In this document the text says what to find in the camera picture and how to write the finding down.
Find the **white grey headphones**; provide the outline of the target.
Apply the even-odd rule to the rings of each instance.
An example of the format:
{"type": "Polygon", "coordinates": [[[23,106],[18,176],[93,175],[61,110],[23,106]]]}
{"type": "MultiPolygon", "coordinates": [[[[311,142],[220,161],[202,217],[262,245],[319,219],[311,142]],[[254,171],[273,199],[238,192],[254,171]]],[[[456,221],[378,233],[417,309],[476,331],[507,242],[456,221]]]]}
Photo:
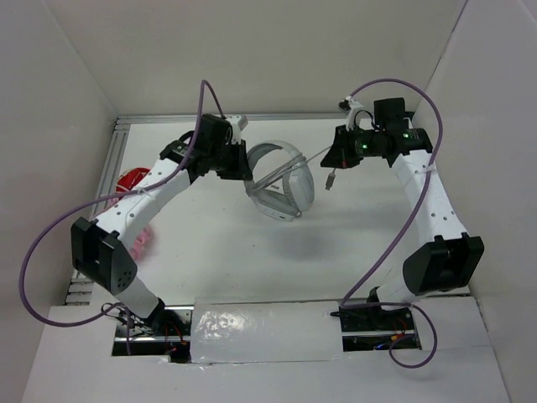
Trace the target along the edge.
{"type": "Polygon", "coordinates": [[[285,151],[290,160],[259,181],[244,181],[245,191],[265,216],[292,222],[313,204],[314,179],[304,155],[294,145],[280,140],[256,144],[247,152],[251,170],[265,155],[276,150],[285,151]]]}

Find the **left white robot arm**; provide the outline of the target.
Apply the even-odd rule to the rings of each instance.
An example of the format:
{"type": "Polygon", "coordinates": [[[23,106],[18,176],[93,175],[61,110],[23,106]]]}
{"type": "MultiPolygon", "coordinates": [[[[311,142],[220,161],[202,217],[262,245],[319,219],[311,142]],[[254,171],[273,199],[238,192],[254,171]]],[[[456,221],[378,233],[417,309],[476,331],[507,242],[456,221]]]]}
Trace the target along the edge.
{"type": "Polygon", "coordinates": [[[138,278],[129,250],[150,221],[175,196],[210,171],[223,180],[253,177],[248,166],[242,131],[243,115],[201,116],[195,130],[168,144],[138,187],[92,221],[78,218],[70,229],[71,254],[76,270],[107,290],[134,315],[148,335],[179,320],[138,278]]]}

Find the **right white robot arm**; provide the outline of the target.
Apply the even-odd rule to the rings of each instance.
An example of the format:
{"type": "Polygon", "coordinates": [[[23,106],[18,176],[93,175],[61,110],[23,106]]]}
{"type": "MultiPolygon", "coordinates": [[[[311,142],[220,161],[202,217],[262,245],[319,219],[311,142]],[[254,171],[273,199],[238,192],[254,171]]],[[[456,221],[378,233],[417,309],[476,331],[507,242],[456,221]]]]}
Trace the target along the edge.
{"type": "Polygon", "coordinates": [[[347,304],[353,294],[349,291],[337,314],[384,329],[403,316],[410,303],[467,286],[483,256],[484,243],[470,235],[456,215],[435,165],[440,143],[431,141],[425,129],[413,127],[402,97],[374,102],[369,129],[357,122],[360,102],[346,97],[339,107],[347,120],[336,128],[321,166],[345,170],[366,158],[386,160],[412,206],[402,230],[415,225],[418,231],[419,247],[404,260],[400,273],[372,288],[366,302],[355,308],[347,304]]]}

